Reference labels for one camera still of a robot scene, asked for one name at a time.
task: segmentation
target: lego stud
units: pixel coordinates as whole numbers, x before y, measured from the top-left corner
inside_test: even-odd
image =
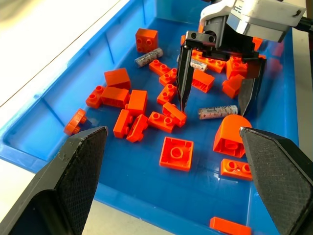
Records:
[[[181,159],[183,156],[183,151],[181,148],[174,147],[171,149],[171,158]]]

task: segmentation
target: orange lego block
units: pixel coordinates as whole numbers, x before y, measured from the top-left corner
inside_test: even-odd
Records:
[[[176,74],[177,74],[177,69],[171,69],[169,72],[162,75],[158,81],[163,86],[166,86],[166,84],[172,84],[176,81]]]
[[[248,64],[243,63],[241,58],[231,56],[226,62],[226,77],[230,79],[233,76],[240,74],[244,78],[246,77]]]
[[[138,52],[148,53],[158,48],[157,31],[151,29],[138,29],[136,33],[136,47]]]
[[[180,37],[180,45],[183,45],[184,42],[185,42],[185,40],[186,40],[186,35],[182,35],[182,36]]]
[[[223,159],[221,161],[221,175],[252,181],[252,174],[248,163],[229,159]]]
[[[126,68],[104,72],[104,78],[108,87],[116,87],[129,90],[131,81]]]
[[[157,97],[157,102],[159,104],[165,104],[166,102],[171,102],[177,93],[177,87],[172,84],[167,84],[161,93]]]
[[[210,228],[220,231],[222,233],[228,235],[251,235],[252,231],[251,228],[237,224],[234,222],[230,222],[225,219],[221,219],[218,217],[213,217],[210,220]]]
[[[125,105],[125,109],[129,110],[133,116],[144,114],[147,105],[147,91],[133,90],[129,103]]]
[[[175,126],[173,119],[157,112],[151,113],[148,124],[167,133],[172,133]]]
[[[102,104],[101,94],[103,92],[103,89],[104,87],[97,86],[96,89],[94,89],[93,92],[88,96],[88,98],[86,99],[86,104],[89,107],[95,109],[100,107],[100,105]]]
[[[86,111],[79,109],[73,118],[69,121],[69,123],[65,126],[64,133],[69,136],[77,134],[80,131],[78,124],[84,124],[86,121]]]
[[[160,166],[189,171],[191,167],[194,143],[171,137],[165,137],[160,157]]]
[[[179,127],[182,127],[186,123],[187,120],[186,114],[180,111],[178,108],[176,108],[175,104],[171,104],[169,102],[163,104],[163,113],[167,117],[172,118],[175,125]]]
[[[254,37],[252,41],[254,42],[254,50],[255,51],[259,50],[259,48],[263,42],[263,39]]]
[[[103,104],[124,109],[129,100],[129,91],[116,87],[105,87],[101,99]]]
[[[141,141],[143,138],[142,132],[148,127],[147,121],[148,118],[146,116],[144,116],[143,114],[139,115],[135,119],[135,122],[133,123],[133,126],[129,131],[129,134],[126,137],[126,139],[132,143],[136,141]]]
[[[226,80],[222,83],[222,91],[228,95],[230,98],[235,98],[239,94],[241,83],[244,80],[240,74],[231,77],[229,80]]]
[[[116,138],[124,138],[129,132],[128,125],[133,121],[133,117],[128,110],[122,109],[119,113],[116,124],[113,128],[113,133]]]
[[[192,58],[198,60],[207,65],[207,68],[211,71],[221,73],[226,65],[225,61],[222,60],[214,60],[211,58],[205,58],[202,56],[201,51],[192,50]]]
[[[239,136],[240,127],[252,126],[243,116],[236,114],[226,116],[216,133],[213,150],[241,158],[245,154],[245,148]]]
[[[200,91],[207,93],[213,86],[215,78],[200,70],[194,70],[191,85]]]
[[[161,63],[159,60],[152,61],[149,64],[149,69],[159,76],[162,76],[171,70],[167,65]]]

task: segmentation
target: blue tray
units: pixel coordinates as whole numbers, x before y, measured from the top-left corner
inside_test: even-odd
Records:
[[[132,88],[148,91],[146,115],[161,112],[156,99],[163,86],[148,67],[134,65],[140,56],[134,35],[140,27],[158,30],[159,46],[164,50],[161,61],[176,67],[180,36],[197,30],[200,11],[206,5],[191,0],[129,1],[73,57],[56,82],[44,94],[35,95],[36,102],[1,130],[0,157],[37,172],[65,142],[64,126],[79,108],[85,108],[89,121],[83,129],[109,128],[96,200],[175,234],[217,234],[208,227],[214,216],[250,226],[254,234],[278,234],[254,183],[219,174],[223,158],[235,159],[212,151],[221,120],[198,118],[198,108],[236,104],[221,91],[224,74],[211,73],[216,79],[208,94],[192,89],[184,127],[173,134],[148,128],[139,143],[114,138],[112,129],[120,109],[103,106],[95,110],[85,104],[95,86],[104,84],[104,71],[125,67]],[[270,58],[276,46],[267,42],[262,53]],[[247,118],[254,128],[298,143],[291,32],[284,48],[281,57],[271,60],[279,62],[282,70],[273,72],[275,63],[268,63],[258,101]],[[194,141],[189,173],[159,166],[165,136]]]

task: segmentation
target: textured black surface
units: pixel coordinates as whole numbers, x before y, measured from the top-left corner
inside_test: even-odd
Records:
[[[312,162],[290,140],[250,128],[240,131],[253,181],[282,235],[313,234]]]

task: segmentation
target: white battery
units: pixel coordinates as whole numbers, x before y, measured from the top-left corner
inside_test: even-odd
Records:
[[[163,55],[163,50],[161,48],[154,49],[153,51],[148,52],[147,54],[144,54],[143,56],[138,57],[135,59],[135,63],[138,65],[138,67],[143,67],[153,60],[161,57]]]
[[[199,109],[199,119],[223,118],[231,114],[238,114],[236,105]]]

